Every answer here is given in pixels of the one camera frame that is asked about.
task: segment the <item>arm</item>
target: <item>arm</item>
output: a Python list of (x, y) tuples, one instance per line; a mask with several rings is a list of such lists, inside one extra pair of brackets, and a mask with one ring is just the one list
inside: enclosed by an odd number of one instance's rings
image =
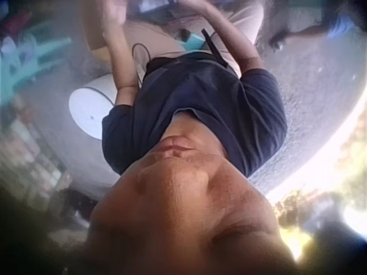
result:
[(118, 90), (115, 105), (133, 106), (139, 91), (138, 75), (122, 25), (126, 21), (125, 0), (101, 0), (104, 38), (111, 56), (112, 74)]
[(245, 73), (251, 69), (263, 69), (264, 64), (252, 42), (222, 13), (206, 0), (179, 0), (180, 4), (201, 14), (218, 33), (229, 53)]

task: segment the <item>nose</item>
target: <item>nose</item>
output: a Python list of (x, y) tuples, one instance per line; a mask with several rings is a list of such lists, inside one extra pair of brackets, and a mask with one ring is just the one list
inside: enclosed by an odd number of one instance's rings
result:
[(200, 226), (209, 176), (185, 159), (174, 156), (161, 159), (140, 176), (142, 202), (152, 224), (165, 235), (187, 234)]

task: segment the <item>phone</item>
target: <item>phone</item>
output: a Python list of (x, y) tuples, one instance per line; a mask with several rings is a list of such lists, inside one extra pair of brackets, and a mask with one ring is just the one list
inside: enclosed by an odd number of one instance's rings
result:
[(141, 0), (139, 2), (139, 12), (146, 13), (148, 11), (167, 7), (177, 3), (177, 0)]

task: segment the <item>teal plastic chair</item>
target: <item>teal plastic chair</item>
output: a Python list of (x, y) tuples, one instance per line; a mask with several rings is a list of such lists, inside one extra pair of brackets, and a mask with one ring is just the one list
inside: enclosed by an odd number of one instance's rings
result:
[(71, 44), (67, 38), (37, 42), (38, 32), (48, 28), (50, 22), (45, 22), (32, 27), (24, 32), (22, 42), (11, 53), (0, 56), (1, 63), (1, 90), (0, 105), (6, 105), (11, 101), (16, 90), (35, 75), (49, 70), (60, 64), (61, 59), (53, 59), (41, 62), (40, 59)]

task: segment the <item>ground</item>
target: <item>ground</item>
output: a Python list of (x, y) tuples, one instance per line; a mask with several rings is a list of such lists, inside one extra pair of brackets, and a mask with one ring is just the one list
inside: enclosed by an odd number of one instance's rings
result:
[[(75, 89), (111, 68), (88, 51), (74, 2), (62, 1), (54, 19), (55, 32), (73, 39), (65, 51), (65, 63), (38, 77), (22, 93), (35, 111), (37, 128), (71, 172), (72, 187), (99, 199), (118, 176), (103, 158), (101, 141), (73, 121), (68, 100)], [(285, 4), (279, 0), (274, 6), (266, 1), (266, 18), (257, 42), (266, 67), (278, 79), (288, 119), (284, 146), (251, 178), (264, 194), (328, 141), (355, 106), (366, 80), (366, 39), (358, 33), (303, 41), (274, 53), (268, 40), (281, 28), (299, 29), (320, 18), (317, 9), (290, 9)]]

